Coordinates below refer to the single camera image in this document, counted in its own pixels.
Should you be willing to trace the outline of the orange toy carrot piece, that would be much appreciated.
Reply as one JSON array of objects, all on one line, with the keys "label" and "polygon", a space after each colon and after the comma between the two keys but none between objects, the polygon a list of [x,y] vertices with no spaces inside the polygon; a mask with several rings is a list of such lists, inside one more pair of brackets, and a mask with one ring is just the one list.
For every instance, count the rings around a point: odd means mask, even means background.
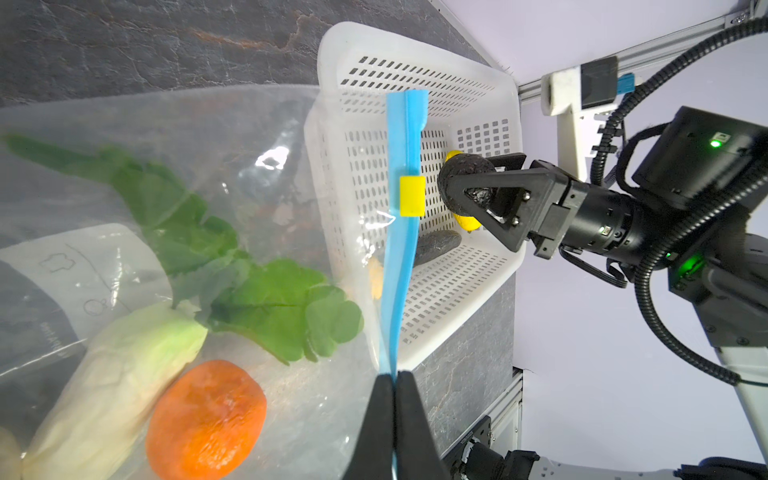
[{"label": "orange toy carrot piece", "polygon": [[149,465],[162,479],[222,479],[250,455],[266,413],[264,391],[245,370],[202,363],[157,402],[145,440]]}]

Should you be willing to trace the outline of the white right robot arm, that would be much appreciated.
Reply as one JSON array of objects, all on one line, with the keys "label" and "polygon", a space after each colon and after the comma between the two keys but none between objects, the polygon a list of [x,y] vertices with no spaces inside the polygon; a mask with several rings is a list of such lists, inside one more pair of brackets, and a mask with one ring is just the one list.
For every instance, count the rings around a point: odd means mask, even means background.
[{"label": "white right robot arm", "polygon": [[508,250],[533,243],[617,288],[632,287],[657,339],[732,386],[767,444],[767,241],[747,232],[767,197],[765,127],[682,107],[628,136],[628,114],[719,48],[765,33],[758,16],[682,52],[630,91],[604,57],[545,75],[541,107],[557,120],[558,160],[451,153],[438,189]]}]

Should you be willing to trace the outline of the yellow toy corn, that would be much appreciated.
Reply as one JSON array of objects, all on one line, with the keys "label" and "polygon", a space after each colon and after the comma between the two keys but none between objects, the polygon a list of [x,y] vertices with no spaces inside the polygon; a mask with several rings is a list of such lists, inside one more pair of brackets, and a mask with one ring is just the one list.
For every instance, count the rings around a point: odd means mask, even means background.
[{"label": "yellow toy corn", "polygon": [[[461,154],[461,151],[459,151],[459,150],[449,151],[447,153],[447,155],[446,155],[445,161],[448,161],[451,158],[453,158],[454,156],[459,155],[459,154]],[[459,227],[461,229],[463,229],[464,231],[466,231],[466,232],[471,233],[471,232],[479,230],[482,227],[482,224],[477,219],[475,219],[474,217],[462,216],[462,215],[458,215],[458,214],[453,214],[453,216],[454,216],[456,222],[458,223]]]}]

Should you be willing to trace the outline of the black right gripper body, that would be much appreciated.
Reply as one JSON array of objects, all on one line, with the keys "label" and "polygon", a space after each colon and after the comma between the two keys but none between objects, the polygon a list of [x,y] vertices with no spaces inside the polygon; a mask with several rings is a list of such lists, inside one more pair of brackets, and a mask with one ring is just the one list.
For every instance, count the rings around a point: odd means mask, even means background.
[{"label": "black right gripper body", "polygon": [[535,160],[530,169],[554,181],[552,201],[528,234],[534,255],[550,259],[561,247],[637,264],[645,243],[645,208],[632,197],[579,181],[559,167]]}]

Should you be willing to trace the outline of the black toy avocado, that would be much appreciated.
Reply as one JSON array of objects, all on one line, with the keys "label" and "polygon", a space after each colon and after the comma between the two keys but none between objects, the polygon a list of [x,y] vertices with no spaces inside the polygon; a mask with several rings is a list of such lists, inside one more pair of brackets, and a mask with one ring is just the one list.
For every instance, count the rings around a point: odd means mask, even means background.
[{"label": "black toy avocado", "polygon": [[495,195],[492,187],[470,186],[456,196],[449,192],[449,187],[456,183],[466,186],[470,177],[495,172],[496,168],[488,159],[476,154],[461,152],[445,161],[437,177],[437,188],[442,202],[451,212],[462,216],[468,215],[468,210],[463,204],[464,199],[487,209]]}]

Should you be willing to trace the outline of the clear zip top bag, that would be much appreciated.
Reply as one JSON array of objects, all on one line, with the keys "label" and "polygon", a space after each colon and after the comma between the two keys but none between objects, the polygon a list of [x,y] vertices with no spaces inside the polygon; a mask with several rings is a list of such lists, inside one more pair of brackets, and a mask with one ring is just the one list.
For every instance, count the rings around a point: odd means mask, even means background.
[{"label": "clear zip top bag", "polygon": [[391,479],[403,94],[1,112],[5,479]]}]

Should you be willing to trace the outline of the yellow toy lemon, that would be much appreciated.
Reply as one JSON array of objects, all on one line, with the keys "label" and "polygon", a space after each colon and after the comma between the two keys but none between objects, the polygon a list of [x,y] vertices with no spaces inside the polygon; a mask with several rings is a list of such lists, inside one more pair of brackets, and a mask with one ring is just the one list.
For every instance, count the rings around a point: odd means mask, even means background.
[{"label": "yellow toy lemon", "polygon": [[384,268],[381,262],[372,257],[367,264],[369,282],[371,287],[371,296],[375,300],[380,300],[383,294]]}]

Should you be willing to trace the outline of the beige toy potato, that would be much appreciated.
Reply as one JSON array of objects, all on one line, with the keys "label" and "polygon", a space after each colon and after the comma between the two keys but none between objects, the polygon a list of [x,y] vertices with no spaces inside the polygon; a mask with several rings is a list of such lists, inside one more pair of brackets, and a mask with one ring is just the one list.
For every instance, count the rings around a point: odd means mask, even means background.
[{"label": "beige toy potato", "polygon": [[0,428],[0,479],[22,479],[22,451],[14,435]]}]

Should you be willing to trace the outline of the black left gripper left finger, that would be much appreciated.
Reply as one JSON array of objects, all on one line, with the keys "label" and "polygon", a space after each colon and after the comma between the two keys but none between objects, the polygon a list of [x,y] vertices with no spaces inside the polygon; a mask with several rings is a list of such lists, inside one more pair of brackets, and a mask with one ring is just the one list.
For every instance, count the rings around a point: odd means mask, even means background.
[{"label": "black left gripper left finger", "polygon": [[343,480],[392,480],[395,397],[390,374],[376,377]]}]

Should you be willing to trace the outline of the yellow zipper slider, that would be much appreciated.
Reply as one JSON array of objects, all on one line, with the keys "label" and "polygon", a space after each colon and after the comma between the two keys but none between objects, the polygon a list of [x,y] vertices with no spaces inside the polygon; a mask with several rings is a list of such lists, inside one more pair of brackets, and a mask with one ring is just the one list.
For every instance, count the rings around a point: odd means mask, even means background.
[{"label": "yellow zipper slider", "polygon": [[421,218],[426,214],[427,181],[422,176],[399,178],[399,212],[402,217]]}]

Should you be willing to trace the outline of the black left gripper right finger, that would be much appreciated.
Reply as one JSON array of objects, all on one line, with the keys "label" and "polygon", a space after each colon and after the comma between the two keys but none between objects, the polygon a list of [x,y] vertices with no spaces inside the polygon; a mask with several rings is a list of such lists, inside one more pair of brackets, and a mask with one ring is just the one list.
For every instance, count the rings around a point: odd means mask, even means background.
[{"label": "black left gripper right finger", "polygon": [[436,450],[412,372],[400,371],[395,383],[396,475],[402,480],[449,479]]}]

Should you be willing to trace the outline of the white perforated plastic basket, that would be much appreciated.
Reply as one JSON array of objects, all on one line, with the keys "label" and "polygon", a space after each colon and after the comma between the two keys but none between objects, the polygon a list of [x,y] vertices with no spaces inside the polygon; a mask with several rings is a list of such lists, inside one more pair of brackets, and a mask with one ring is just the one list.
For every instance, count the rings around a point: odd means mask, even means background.
[{"label": "white perforated plastic basket", "polygon": [[323,36],[305,124],[336,281],[360,306],[368,356],[411,370],[519,268],[471,219],[526,193],[517,89],[488,66],[343,22]]}]

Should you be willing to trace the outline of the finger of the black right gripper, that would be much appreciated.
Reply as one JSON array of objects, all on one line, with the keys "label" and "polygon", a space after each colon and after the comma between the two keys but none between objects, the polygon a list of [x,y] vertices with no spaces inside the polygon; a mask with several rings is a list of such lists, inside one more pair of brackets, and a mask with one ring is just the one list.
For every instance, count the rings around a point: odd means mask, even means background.
[{"label": "finger of the black right gripper", "polygon": [[517,252],[523,243],[540,235],[550,208],[557,202],[557,175],[543,168],[495,172],[468,178],[467,185],[451,185],[449,192],[460,195],[470,186],[495,190],[485,209],[463,200],[468,215],[477,219],[508,250]]},{"label": "finger of the black right gripper", "polygon": [[509,153],[489,157],[491,164],[501,171],[520,170],[523,168],[527,156],[522,152]]}]

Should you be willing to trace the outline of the dark toy eggplant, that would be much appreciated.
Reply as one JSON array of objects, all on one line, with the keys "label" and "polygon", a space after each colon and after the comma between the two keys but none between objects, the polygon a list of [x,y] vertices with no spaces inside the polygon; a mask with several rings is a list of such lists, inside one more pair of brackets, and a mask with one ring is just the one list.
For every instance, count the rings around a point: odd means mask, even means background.
[{"label": "dark toy eggplant", "polygon": [[428,263],[461,245],[462,236],[454,230],[439,230],[418,238],[414,266]]}]

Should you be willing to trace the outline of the green toy leaf vegetable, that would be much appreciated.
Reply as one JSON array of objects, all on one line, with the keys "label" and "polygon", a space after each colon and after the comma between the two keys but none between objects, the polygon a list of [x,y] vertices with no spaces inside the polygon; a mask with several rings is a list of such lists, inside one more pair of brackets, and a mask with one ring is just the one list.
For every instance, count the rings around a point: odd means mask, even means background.
[{"label": "green toy leaf vegetable", "polygon": [[19,134],[2,140],[24,160],[111,187],[167,275],[172,304],[197,300],[207,327],[241,335],[285,365],[328,358],[362,332],[363,313],[342,289],[289,258],[257,263],[167,166],[117,147],[85,155]]}]

